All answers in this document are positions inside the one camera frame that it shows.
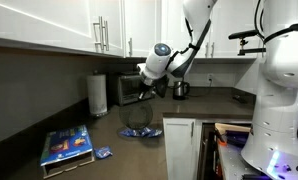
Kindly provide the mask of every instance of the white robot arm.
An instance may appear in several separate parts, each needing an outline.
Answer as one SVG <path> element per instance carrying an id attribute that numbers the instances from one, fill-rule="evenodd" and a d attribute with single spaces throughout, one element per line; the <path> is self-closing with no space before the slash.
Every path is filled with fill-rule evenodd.
<path id="1" fill-rule="evenodd" d="M 138 65 L 145 86 L 155 86 L 167 72 L 181 78 L 190 70 L 215 3 L 184 0 L 191 42 L 182 52 L 157 44 L 146 63 Z M 264 40 L 266 57 L 260 65 L 252 130 L 241 155 L 272 179 L 298 180 L 298 0 L 264 0 L 263 6 L 264 30 L 260 34 L 256 28 L 256 34 Z M 250 31 L 242 34 L 243 39 Z"/>

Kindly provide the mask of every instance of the paper towel roll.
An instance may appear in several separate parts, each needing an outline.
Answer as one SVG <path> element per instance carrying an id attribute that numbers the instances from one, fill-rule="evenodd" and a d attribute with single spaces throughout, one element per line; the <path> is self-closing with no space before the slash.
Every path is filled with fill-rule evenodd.
<path id="1" fill-rule="evenodd" d="M 88 76 L 87 85 L 91 115 L 102 116 L 107 114 L 106 75 Z"/>

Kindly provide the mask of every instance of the lower cabinet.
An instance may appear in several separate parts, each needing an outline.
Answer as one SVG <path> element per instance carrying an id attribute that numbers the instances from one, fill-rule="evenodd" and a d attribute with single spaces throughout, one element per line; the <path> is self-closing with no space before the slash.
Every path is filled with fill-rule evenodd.
<path id="1" fill-rule="evenodd" d="M 163 118 L 169 180 L 196 180 L 201 121 Z"/>

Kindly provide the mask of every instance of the upper cabinet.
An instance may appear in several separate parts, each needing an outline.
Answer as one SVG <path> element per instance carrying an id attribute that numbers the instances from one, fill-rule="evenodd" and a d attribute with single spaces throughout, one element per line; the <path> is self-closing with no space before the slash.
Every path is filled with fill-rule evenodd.
<path id="1" fill-rule="evenodd" d="M 182 9 L 183 0 L 165 0 L 162 4 L 162 41 L 174 49 L 185 49 L 190 36 Z M 240 41 L 230 34 L 253 30 L 256 0 L 218 0 L 211 13 L 211 27 L 196 58 L 253 58 L 256 53 L 238 56 Z M 244 49 L 258 48 L 258 37 L 246 38 Z"/>
<path id="2" fill-rule="evenodd" d="M 161 0 L 125 0 L 126 57 L 147 57 L 161 41 Z"/>
<path id="3" fill-rule="evenodd" d="M 257 0 L 218 0 L 211 16 L 208 58 L 256 58 L 257 53 L 238 56 L 240 40 L 229 40 L 233 33 L 255 29 L 254 14 Z M 258 48 L 258 36 L 245 38 L 244 49 Z"/>
<path id="4" fill-rule="evenodd" d="M 116 2 L 0 0 L 0 38 L 123 56 L 121 3 Z M 99 23 L 100 16 L 106 23 Z M 109 44 L 109 51 L 98 50 L 100 43 Z"/>
<path id="5" fill-rule="evenodd" d="M 123 1 L 95 0 L 95 9 L 100 17 L 95 26 L 96 52 L 124 56 Z"/>
<path id="6" fill-rule="evenodd" d="M 185 23 L 185 15 L 182 8 L 183 0 L 164 0 L 162 2 L 162 42 L 176 50 L 184 50 L 190 43 L 190 36 Z M 197 53 L 197 58 L 207 57 L 207 45 L 209 33 Z"/>

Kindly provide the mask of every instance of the cabinet door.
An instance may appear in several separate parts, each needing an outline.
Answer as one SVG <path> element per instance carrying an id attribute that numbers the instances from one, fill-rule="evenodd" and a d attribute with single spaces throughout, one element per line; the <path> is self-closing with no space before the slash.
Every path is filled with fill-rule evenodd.
<path id="1" fill-rule="evenodd" d="M 212 12 L 210 32 L 211 58 L 256 58 L 257 53 L 238 56 L 240 40 L 229 40 L 230 34 L 253 30 L 256 0 L 218 0 Z M 258 36 L 249 37 L 244 49 L 258 48 Z"/>
<path id="2" fill-rule="evenodd" d="M 99 45 L 96 46 L 96 52 L 124 56 L 123 33 L 123 6 L 122 0 L 95 0 L 96 16 L 101 16 L 103 25 L 107 22 L 107 28 L 103 28 L 103 39 L 105 45 L 104 50 Z M 96 41 L 100 42 L 100 29 L 96 27 Z"/>
<path id="3" fill-rule="evenodd" d="M 126 57 L 147 57 L 161 41 L 161 0 L 125 0 Z"/>
<path id="4" fill-rule="evenodd" d="M 196 171 L 194 156 L 196 136 L 195 120 L 183 118 L 164 118 L 164 133 L 168 179 L 194 180 Z"/>
<path id="5" fill-rule="evenodd" d="M 177 50 L 186 49 L 191 40 L 185 22 L 182 3 L 183 0 L 162 1 L 161 39 L 162 42 Z M 209 33 L 206 35 L 196 58 L 206 58 L 206 45 L 209 41 Z"/>
<path id="6" fill-rule="evenodd" d="M 0 0 L 0 38 L 95 52 L 92 0 Z"/>

